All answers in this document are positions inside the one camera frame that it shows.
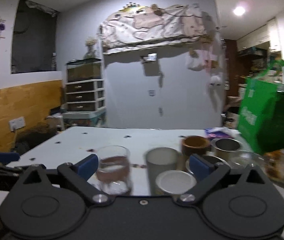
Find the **steel cup at back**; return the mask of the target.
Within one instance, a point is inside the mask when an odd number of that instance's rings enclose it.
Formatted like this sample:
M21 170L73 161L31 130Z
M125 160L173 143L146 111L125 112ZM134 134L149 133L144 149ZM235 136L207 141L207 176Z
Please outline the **steel cup at back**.
M215 138L211 141L212 152L215 156L228 161L239 154L242 144L232 138Z

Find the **white patterned paper cup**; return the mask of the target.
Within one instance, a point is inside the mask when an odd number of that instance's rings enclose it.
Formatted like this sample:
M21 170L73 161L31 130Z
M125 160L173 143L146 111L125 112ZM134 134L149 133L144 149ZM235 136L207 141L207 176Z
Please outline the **white patterned paper cup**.
M180 170L162 172L155 179L155 194L181 195L197 184L194 176Z

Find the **glass terrarium tank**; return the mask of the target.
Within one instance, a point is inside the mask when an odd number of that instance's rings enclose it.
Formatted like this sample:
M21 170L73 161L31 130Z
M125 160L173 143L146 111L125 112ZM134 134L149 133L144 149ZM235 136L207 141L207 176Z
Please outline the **glass terrarium tank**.
M82 60L71 60L66 64L67 82L100 79L101 59L90 57Z

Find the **green reusable shopping bag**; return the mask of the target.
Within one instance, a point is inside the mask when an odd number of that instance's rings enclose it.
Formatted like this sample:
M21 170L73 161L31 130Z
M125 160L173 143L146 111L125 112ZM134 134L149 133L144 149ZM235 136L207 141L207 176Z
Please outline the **green reusable shopping bag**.
M246 80L237 129L258 154L284 149L284 83L264 81L274 67L284 71L284 60L273 60L257 77Z

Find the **white plastic drawer unit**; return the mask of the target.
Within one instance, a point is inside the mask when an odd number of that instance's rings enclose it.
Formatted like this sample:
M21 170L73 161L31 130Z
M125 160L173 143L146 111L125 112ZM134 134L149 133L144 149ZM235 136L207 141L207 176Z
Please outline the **white plastic drawer unit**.
M68 112L97 112L105 108L104 79L66 83Z

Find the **grey metal tumbler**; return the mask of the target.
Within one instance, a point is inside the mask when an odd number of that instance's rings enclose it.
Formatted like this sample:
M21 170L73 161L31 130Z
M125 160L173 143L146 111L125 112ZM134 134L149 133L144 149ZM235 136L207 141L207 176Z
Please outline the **grey metal tumbler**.
M145 153L150 195L156 195L156 178L162 172L176 170L179 152L169 147L153 148Z

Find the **dried flower vase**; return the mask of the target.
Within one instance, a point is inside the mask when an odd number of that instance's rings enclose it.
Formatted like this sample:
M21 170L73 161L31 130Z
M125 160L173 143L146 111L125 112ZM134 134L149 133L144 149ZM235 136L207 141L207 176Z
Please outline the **dried flower vase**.
M87 48L87 53L85 58L95 58L95 45L97 44L98 40L94 37L88 37L86 39L85 45Z

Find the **cartoon print hanging fabric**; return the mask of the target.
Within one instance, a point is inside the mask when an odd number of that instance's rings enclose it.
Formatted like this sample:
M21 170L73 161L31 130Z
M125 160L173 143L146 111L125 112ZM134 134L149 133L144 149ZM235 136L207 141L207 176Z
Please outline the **cartoon print hanging fabric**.
M160 8L138 7L120 10L100 24L105 55L145 50L207 38L202 11L198 4Z

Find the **white wall socket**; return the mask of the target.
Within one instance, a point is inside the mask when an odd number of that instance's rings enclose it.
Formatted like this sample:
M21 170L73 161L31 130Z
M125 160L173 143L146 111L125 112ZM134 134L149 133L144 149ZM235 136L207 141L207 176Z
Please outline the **white wall socket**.
M11 132L21 129L25 126L25 118L23 116L9 121L9 129Z

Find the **white plush wall ornament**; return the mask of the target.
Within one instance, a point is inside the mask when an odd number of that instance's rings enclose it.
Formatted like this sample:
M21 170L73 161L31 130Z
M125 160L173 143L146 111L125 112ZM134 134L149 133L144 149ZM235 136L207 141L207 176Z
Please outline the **white plush wall ornament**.
M218 87L222 85L222 79L219 75L212 75L210 77L209 86L210 87Z

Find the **clear glass mug cork band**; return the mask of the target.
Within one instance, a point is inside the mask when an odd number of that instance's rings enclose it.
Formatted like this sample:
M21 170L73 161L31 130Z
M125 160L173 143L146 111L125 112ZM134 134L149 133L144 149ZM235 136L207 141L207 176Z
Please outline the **clear glass mug cork band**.
M99 166L96 177L99 189L113 196L129 196L132 191L130 151L118 145L97 150Z

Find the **ribbed clear stemmed glass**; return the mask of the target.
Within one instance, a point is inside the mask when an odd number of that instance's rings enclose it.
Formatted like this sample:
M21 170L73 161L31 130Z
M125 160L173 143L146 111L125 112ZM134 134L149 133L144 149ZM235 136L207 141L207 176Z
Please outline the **ribbed clear stemmed glass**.
M228 161L231 168L240 169L249 166L258 166L264 169L264 159L261 155L249 151L241 151Z

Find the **brown cork cup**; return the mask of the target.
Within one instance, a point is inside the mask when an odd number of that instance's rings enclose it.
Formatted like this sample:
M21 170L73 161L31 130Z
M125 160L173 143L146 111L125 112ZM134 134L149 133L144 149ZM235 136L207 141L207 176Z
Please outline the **brown cork cup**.
M188 136L181 141L181 152L185 157L193 154L205 155L210 146L210 141L201 136Z

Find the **metal cup with brown sleeve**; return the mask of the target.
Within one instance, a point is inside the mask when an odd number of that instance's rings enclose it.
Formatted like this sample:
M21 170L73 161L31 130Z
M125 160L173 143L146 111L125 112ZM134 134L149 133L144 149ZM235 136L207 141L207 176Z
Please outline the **metal cup with brown sleeve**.
M225 160L219 157L197 154L191 155L185 165L187 171L195 177L207 177L217 169L218 164L229 166Z

